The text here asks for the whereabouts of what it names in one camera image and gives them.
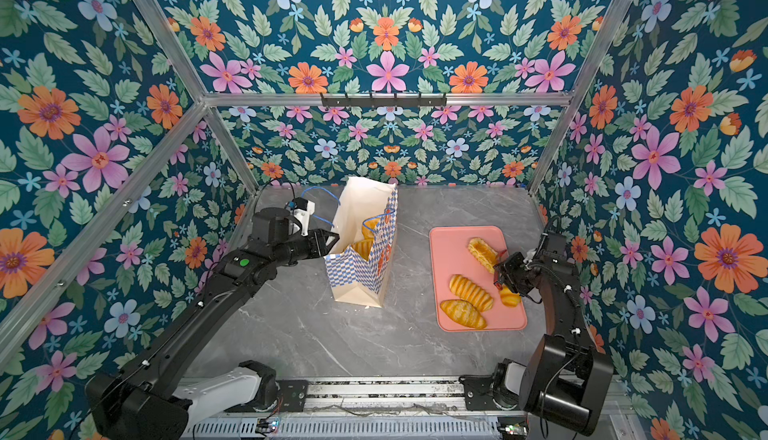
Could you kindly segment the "striped long bread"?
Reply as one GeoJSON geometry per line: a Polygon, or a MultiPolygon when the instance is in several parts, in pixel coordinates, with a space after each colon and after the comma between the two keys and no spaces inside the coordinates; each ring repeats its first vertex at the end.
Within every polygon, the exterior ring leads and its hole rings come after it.
{"type": "Polygon", "coordinates": [[[370,255],[374,246],[374,239],[360,240],[352,244],[352,248],[358,255],[365,261],[370,259],[370,255]]]}
{"type": "Polygon", "coordinates": [[[453,275],[449,281],[449,289],[455,296],[469,302],[479,312],[488,311],[493,307],[492,295],[466,276],[453,275]]]}

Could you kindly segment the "blue checkered paper bag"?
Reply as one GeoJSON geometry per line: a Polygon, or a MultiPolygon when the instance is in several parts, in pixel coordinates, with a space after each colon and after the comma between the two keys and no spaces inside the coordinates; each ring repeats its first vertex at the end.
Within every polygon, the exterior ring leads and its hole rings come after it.
{"type": "Polygon", "coordinates": [[[366,177],[350,177],[338,200],[332,231],[339,240],[324,257],[338,302],[382,307],[395,253],[398,189],[366,177]]]}

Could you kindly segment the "orange yellow bun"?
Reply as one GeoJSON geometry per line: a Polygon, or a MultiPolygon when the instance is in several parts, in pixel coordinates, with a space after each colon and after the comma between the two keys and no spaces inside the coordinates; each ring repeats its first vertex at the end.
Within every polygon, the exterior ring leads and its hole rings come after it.
{"type": "Polygon", "coordinates": [[[378,228],[378,224],[380,222],[380,219],[378,217],[376,218],[369,218],[364,220],[362,222],[362,234],[365,239],[374,239],[376,236],[376,230],[378,228]]]}

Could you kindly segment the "golden croissant bread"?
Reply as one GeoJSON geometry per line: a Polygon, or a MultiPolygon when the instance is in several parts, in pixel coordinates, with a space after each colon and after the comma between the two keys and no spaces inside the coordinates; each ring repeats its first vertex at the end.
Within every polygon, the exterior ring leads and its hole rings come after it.
{"type": "Polygon", "coordinates": [[[445,300],[440,303],[440,309],[449,319],[463,327],[483,330],[487,326],[487,321],[479,310],[468,301],[445,300]]]}

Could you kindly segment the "braided bread roll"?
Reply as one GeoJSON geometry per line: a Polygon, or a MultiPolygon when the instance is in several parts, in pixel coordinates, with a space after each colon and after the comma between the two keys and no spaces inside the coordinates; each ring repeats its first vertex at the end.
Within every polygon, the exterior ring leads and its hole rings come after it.
{"type": "Polygon", "coordinates": [[[484,239],[474,237],[469,240],[468,251],[491,274],[499,260],[499,253],[484,239]]]}

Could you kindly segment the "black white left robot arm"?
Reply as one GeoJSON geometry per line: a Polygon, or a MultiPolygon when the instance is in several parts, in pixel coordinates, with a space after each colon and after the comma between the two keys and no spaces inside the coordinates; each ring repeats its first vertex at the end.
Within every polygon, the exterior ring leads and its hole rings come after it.
{"type": "Polygon", "coordinates": [[[109,439],[179,439],[196,423],[272,390],[273,370],[256,362],[193,387],[180,382],[224,323],[279,268],[322,258],[338,240],[315,228],[272,244],[251,238],[223,257],[195,300],[141,354],[118,374],[97,372],[87,382],[97,432],[109,439]]]}

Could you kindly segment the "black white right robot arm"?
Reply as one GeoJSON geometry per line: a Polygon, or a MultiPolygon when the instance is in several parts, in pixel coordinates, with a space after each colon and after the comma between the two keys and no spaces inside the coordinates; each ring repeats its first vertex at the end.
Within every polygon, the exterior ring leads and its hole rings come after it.
{"type": "Polygon", "coordinates": [[[545,312],[545,333],[528,363],[503,361],[493,375],[491,396],[503,409],[519,408],[589,436],[597,427],[614,374],[586,325],[575,264],[567,241],[544,232],[538,246],[515,252],[495,265],[496,283],[522,297],[536,290],[545,312]]]}

